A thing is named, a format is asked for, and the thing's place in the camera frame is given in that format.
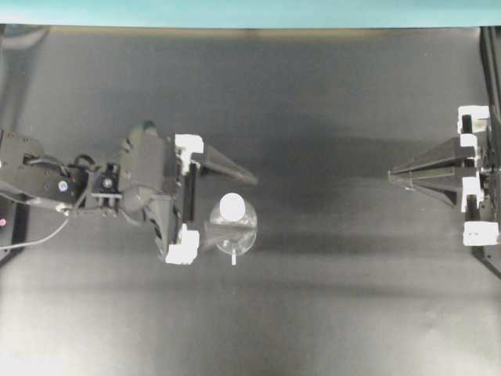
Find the gray wire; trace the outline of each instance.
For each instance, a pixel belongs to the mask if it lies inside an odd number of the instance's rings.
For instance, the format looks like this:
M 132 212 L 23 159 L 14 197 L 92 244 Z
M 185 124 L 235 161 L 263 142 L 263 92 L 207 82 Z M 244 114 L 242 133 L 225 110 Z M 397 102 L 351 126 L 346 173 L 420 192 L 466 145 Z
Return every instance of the gray wire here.
M 124 209 L 119 208 L 118 210 L 124 216 L 125 220 L 133 226 L 142 226 L 146 221 L 144 211 L 142 211 L 142 219 L 137 220 L 133 219 L 129 214 L 127 214 L 127 212 Z
M 33 240 L 33 241 L 25 241 L 23 243 L 17 243 L 17 244 L 11 244 L 11 245 L 3 245 L 0 247 L 0 251 L 5 250 L 5 249 L 30 247 L 32 245 L 38 245 L 38 244 L 44 243 L 47 240 L 52 239 L 55 235 L 57 235 L 64 227 L 66 227 L 66 225 L 68 224 L 69 221 L 70 221 L 70 219 L 66 218 L 57 229 L 55 229 L 52 233 L 50 233 L 46 237 L 43 237 L 42 239 Z
M 78 212 L 78 207 L 81 205 L 81 203 L 84 201 L 85 197 L 87 196 L 88 192 L 90 191 L 92 187 L 92 184 L 88 185 L 87 188 L 82 192 L 80 197 L 78 198 L 77 202 L 73 206 L 73 209 L 71 210 L 70 214 L 68 215 L 68 218 L 66 218 L 63 223 L 59 225 L 57 229 L 52 231 L 49 235 L 46 237 L 43 237 L 42 239 L 38 240 L 33 240 L 33 241 L 24 241 L 23 243 L 17 243 L 17 244 L 11 244 L 11 245 L 3 245 L 0 246 L 0 251 L 3 251 L 5 249 L 15 249 L 15 248 L 24 248 L 24 247 L 31 247 L 33 245 L 39 245 L 41 243 L 45 243 L 47 240 L 51 240 L 55 235 L 61 232 L 61 230 L 66 227 L 66 225 L 70 222 L 70 219 L 72 219 Z
M 56 165 L 57 167 L 59 167 L 59 169 L 61 170 L 61 172 L 63 173 L 63 175 L 65 176 L 68 176 L 69 175 L 69 172 L 66 168 L 66 166 L 64 165 L 64 163 L 62 161 L 60 161 L 59 159 L 55 158 L 55 157 L 51 157 L 49 155 L 44 155 L 42 157 L 39 157 L 39 158 L 35 158 L 35 159 L 31 159 L 29 160 L 28 162 L 26 162 L 27 165 L 36 165 L 36 164 L 39 164 L 39 163 L 46 163 L 46 164 L 49 164 L 49 165 Z

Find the black table surface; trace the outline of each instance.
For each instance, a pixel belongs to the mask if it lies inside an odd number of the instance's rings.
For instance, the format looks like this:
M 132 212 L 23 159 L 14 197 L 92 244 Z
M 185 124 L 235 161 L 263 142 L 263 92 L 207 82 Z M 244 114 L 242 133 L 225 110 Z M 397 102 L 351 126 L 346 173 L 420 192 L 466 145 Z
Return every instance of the black table surface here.
M 0 269 L 0 373 L 498 375 L 501 282 L 463 216 L 387 170 L 487 103 L 478 29 L 202 31 L 52 27 L 2 51 L 2 126 L 48 154 L 113 158 L 144 119 L 258 175 L 200 180 L 258 213 L 232 267 L 156 257 L 153 229 L 74 220 Z M 58 226 L 32 210 L 28 238 Z

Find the screw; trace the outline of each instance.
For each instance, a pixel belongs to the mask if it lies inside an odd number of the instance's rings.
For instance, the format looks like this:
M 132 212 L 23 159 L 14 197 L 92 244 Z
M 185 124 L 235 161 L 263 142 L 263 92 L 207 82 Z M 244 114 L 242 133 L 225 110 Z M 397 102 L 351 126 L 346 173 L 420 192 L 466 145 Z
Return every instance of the screw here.
M 111 188 L 113 186 L 113 180 L 111 180 L 110 178 L 105 178 L 103 180 L 103 186 L 107 189 Z
M 68 183 L 66 183 L 64 180 L 61 180 L 57 186 L 59 187 L 59 191 L 61 192 L 66 192 L 68 190 Z

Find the white plastic clip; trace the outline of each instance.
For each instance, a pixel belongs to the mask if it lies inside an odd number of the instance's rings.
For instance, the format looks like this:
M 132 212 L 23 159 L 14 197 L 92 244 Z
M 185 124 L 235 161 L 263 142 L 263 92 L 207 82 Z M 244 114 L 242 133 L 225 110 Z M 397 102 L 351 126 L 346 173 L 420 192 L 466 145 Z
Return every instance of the white plastic clip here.
M 176 265 L 190 265 L 198 256 L 200 234 L 198 231 L 189 231 L 185 223 L 178 234 L 178 243 L 169 245 L 169 252 L 165 263 Z
M 496 245 L 498 237 L 497 222 L 466 221 L 464 223 L 463 244 L 468 247 Z
M 461 106 L 457 110 L 457 132 L 463 131 L 463 115 L 471 116 L 473 133 L 483 132 L 487 128 L 487 120 L 491 117 L 488 106 Z
M 484 191 L 480 187 L 480 176 L 477 172 L 476 176 L 467 176 L 463 178 L 463 196 L 461 200 L 461 212 L 467 212 L 467 196 L 474 195 L 477 197 L 477 208 L 484 200 Z
M 191 154 L 202 154 L 204 141 L 198 135 L 175 135 L 175 147 L 181 159 L 181 173 L 186 175 L 191 164 Z

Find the robotic arm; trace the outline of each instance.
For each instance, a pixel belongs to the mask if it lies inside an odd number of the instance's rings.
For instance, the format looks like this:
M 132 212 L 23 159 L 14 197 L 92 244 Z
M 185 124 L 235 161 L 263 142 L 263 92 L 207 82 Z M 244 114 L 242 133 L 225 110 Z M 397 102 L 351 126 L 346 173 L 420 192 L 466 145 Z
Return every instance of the robotic arm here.
M 258 182 L 200 136 L 163 138 L 151 121 L 132 129 L 121 145 L 118 164 L 96 164 L 87 155 L 64 164 L 46 156 L 36 139 L 0 130 L 0 195 L 67 217 L 43 239 L 0 249 L 47 241 L 82 212 L 122 214 L 134 225 L 153 224 L 162 261 L 191 264 L 200 243 L 198 231 L 188 230 L 194 220 L 199 172 L 216 172 L 244 183 Z

